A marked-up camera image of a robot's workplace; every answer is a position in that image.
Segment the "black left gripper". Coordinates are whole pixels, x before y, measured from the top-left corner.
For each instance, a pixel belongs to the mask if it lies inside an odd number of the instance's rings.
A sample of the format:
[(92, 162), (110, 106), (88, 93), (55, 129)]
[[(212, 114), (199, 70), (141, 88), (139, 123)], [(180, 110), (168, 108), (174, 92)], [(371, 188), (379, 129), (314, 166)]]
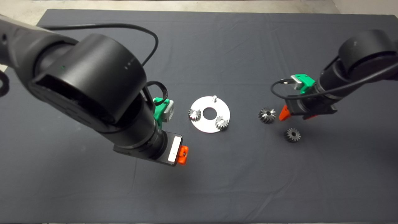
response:
[(133, 156), (167, 166), (186, 165), (189, 152), (188, 146), (182, 146), (183, 137), (176, 133), (156, 131), (144, 144), (123, 148), (114, 146), (113, 150), (119, 154)]

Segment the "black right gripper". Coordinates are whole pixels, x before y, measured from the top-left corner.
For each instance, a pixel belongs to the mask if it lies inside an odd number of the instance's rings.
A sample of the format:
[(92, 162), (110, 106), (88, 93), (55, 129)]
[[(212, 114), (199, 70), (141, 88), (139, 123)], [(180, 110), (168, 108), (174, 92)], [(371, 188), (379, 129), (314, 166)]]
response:
[(319, 115), (329, 115), (337, 112), (334, 106), (337, 103), (337, 96), (332, 94), (296, 99), (285, 100), (279, 120), (285, 121), (292, 116), (303, 116), (303, 120), (312, 119)]

